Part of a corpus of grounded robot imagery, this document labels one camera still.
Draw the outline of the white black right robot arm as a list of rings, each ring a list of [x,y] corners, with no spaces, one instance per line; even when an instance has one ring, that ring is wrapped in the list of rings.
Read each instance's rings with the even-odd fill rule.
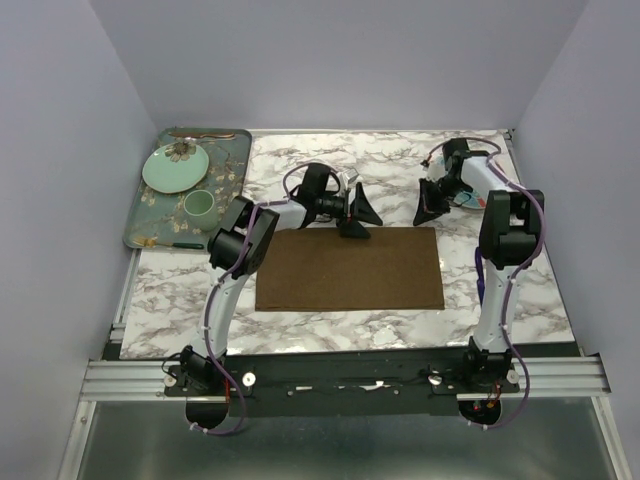
[[[419,180],[419,203],[413,224],[420,226],[450,212],[461,192],[476,192],[485,207],[475,266],[481,303],[479,322],[469,339],[456,379],[480,392],[508,379],[512,359],[519,356],[511,341],[520,283],[518,276],[541,254],[546,235],[544,194],[511,181],[493,161],[501,147],[473,150],[471,137],[440,143],[445,173],[439,179]]]

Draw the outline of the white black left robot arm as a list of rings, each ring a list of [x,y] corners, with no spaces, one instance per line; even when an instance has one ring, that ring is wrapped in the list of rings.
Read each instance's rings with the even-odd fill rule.
[[[212,286],[206,297],[194,341],[178,355],[178,369],[169,376],[183,392],[214,393],[220,383],[234,380],[224,369],[228,335],[240,294],[266,258],[274,234],[300,230],[327,217],[343,238],[368,239],[367,224],[381,226],[368,201],[358,172],[339,172],[319,162],[301,165],[301,182],[281,200],[253,202],[234,198],[208,245]]]

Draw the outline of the brown fabric napkin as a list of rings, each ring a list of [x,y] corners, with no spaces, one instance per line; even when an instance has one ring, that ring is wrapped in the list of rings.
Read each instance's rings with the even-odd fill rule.
[[[432,228],[377,227],[369,239],[341,238],[330,228],[283,230],[257,271],[258,311],[444,308]]]

